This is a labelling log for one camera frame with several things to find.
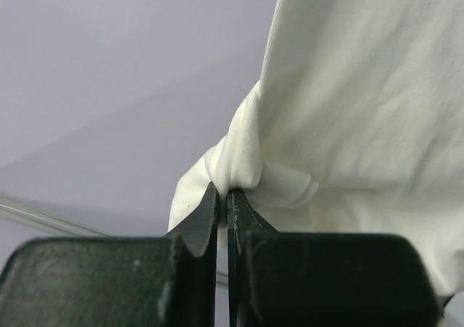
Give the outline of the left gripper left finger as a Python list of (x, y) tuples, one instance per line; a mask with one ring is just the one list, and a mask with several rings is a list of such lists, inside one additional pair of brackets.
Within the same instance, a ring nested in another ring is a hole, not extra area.
[(220, 196), (209, 183), (199, 205), (164, 238), (180, 239), (194, 257), (216, 257)]

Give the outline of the white t shirt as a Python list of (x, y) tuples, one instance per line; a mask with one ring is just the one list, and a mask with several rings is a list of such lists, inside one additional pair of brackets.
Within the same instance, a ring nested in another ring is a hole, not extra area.
[(277, 0), (257, 84), (179, 180), (281, 231), (394, 233), (436, 293), (463, 290), (463, 0)]

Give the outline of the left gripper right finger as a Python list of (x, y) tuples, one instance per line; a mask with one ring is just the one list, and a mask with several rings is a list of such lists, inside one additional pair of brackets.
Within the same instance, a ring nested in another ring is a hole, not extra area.
[(277, 229), (254, 210), (242, 190), (232, 190), (228, 193), (228, 208), (231, 229), (236, 240), (245, 240), (250, 232), (278, 233)]

